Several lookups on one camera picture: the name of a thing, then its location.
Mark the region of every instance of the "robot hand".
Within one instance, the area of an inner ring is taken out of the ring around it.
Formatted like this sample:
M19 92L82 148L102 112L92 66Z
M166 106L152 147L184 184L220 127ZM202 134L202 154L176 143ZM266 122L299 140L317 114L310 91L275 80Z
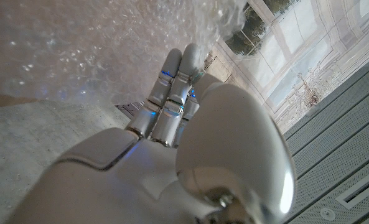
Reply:
M279 223L294 196L286 144L261 105L197 69L199 57L195 44L172 50L126 130L68 150L8 223Z

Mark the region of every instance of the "concrete wall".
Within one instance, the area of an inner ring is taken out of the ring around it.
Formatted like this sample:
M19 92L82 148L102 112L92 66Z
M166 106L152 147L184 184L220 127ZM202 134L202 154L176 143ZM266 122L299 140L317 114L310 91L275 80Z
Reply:
M352 208L338 199L369 174L369 62L284 137L297 172L286 223L328 223L327 208L329 223L369 223L369 187Z
M113 105L39 101L0 108L0 223L61 153L129 119Z

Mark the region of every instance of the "bubble wrap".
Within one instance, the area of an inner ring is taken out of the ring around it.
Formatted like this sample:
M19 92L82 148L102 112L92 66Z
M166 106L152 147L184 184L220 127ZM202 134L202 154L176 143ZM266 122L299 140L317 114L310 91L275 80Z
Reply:
M242 28L245 0L0 1L0 93L72 103L148 96L170 49Z

